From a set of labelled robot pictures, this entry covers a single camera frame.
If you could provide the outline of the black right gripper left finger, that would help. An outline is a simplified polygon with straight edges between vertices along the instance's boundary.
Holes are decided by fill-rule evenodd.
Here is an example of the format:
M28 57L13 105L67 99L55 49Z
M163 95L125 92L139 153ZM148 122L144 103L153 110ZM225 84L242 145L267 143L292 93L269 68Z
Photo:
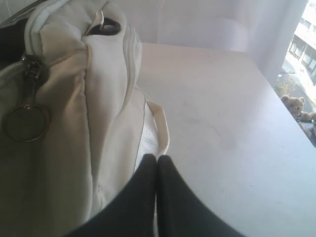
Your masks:
M68 237L152 237L157 160L144 155L120 193L95 217Z

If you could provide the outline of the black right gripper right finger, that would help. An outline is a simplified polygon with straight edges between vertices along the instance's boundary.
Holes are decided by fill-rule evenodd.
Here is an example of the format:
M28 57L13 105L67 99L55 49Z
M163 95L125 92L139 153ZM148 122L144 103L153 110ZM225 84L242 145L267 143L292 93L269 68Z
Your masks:
M157 219L160 237L243 236L201 202L166 155L158 158Z

